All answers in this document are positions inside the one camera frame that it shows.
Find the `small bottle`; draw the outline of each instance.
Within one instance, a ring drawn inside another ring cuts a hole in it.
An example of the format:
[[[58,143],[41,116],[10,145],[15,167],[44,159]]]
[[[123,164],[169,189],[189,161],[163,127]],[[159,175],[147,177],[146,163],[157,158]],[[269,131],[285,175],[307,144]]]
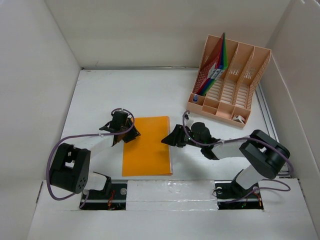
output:
[[[194,102],[195,104],[198,102],[198,95],[197,94],[194,95],[192,102]]]

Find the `red wire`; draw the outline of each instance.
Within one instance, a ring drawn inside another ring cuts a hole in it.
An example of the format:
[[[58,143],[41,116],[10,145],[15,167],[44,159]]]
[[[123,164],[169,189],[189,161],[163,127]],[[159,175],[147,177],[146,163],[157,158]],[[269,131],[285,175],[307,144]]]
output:
[[[111,207],[111,204],[112,204],[112,200],[114,199],[114,196],[115,196],[115,190],[113,190],[112,192],[111,192],[111,197],[109,198],[109,200],[108,200],[108,210],[110,209],[110,207]]]
[[[253,194],[256,195],[256,197],[258,198],[258,200],[259,200],[259,205],[260,205],[260,207],[261,207],[260,196],[259,196],[257,193],[255,193],[255,192],[253,192]]]

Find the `blue cap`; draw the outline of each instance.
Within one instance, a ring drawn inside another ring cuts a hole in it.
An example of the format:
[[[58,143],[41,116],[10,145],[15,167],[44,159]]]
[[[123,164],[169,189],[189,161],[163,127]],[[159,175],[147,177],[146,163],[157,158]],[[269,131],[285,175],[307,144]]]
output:
[[[198,95],[197,95],[197,94],[194,95],[192,101],[194,101],[194,102],[197,102],[197,101],[198,101]]]

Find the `screw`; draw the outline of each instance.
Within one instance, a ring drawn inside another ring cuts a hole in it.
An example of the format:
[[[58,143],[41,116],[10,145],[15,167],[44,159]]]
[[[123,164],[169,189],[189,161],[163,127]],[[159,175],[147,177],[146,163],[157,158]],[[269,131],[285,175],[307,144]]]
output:
[[[217,194],[222,194],[222,187],[218,186],[216,189],[215,189],[215,192]]]
[[[126,195],[127,194],[127,189],[126,188],[121,188],[120,194],[121,195]]]
[[[254,193],[255,193],[255,194],[260,193],[260,189],[255,190]]]

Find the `white wall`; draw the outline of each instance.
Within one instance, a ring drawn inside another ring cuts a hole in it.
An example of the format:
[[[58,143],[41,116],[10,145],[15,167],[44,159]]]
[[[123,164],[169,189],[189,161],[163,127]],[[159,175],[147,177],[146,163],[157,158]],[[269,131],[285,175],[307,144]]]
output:
[[[27,238],[80,67],[43,0],[0,0],[0,238]]]
[[[319,59],[320,5],[296,0],[272,46],[262,81],[280,141],[300,178],[313,223],[320,233]]]
[[[45,0],[82,67],[199,65],[208,34],[265,47],[290,0]]]

